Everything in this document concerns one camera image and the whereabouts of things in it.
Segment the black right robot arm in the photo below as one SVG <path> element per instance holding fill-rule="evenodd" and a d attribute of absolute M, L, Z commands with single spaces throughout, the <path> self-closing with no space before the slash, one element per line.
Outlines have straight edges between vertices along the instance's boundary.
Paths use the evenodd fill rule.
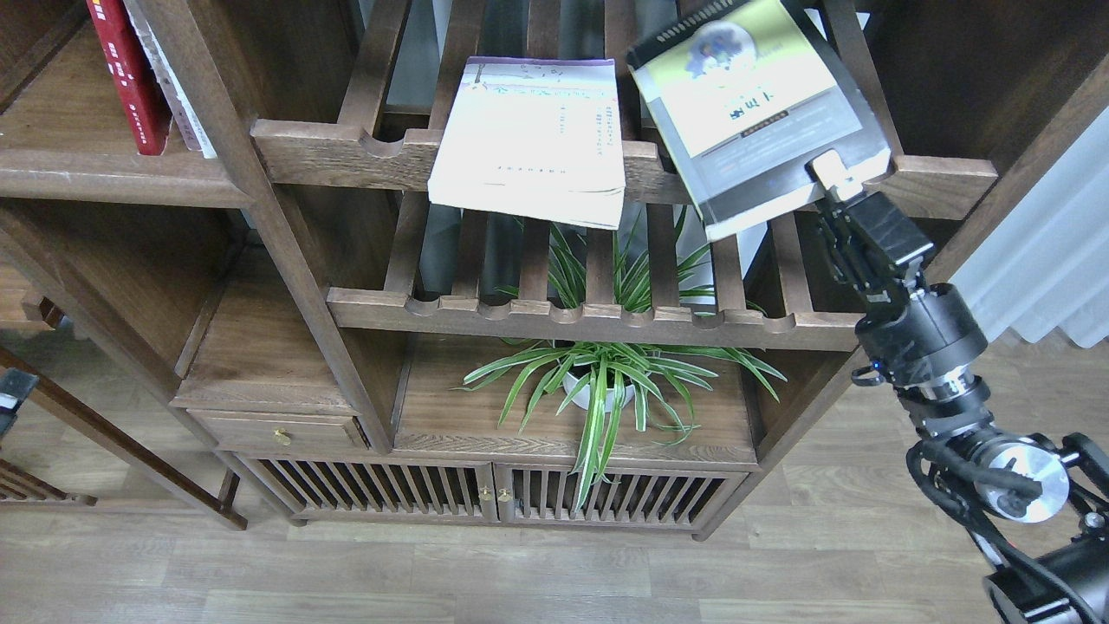
<path fill-rule="evenodd" d="M 983 587 L 1006 623 L 1105 623 L 1106 454 L 1088 436 L 1055 444 L 998 429 L 970 364 L 987 340 L 953 284 L 928 284 L 932 241 L 835 151 L 808 162 L 834 277 L 864 303 L 861 387 L 891 383 L 919 441 L 912 481 L 991 564 Z"/>

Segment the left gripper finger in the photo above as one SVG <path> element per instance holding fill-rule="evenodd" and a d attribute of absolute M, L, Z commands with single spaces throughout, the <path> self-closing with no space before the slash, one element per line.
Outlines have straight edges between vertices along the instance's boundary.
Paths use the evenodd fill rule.
<path fill-rule="evenodd" d="M 16 416 L 38 383 L 39 375 L 7 368 L 1 375 L 1 415 Z"/>

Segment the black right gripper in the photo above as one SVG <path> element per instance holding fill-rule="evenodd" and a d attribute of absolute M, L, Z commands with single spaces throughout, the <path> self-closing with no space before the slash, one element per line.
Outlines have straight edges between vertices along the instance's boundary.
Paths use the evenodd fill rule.
<path fill-rule="evenodd" d="M 865 195 L 835 150 L 810 158 L 807 170 L 833 276 L 865 309 L 855 334 L 868 362 L 853 383 L 892 383 L 922 400 L 970 393 L 978 379 L 968 367 L 987 340 L 954 285 L 927 283 L 930 238 L 885 194 Z"/>

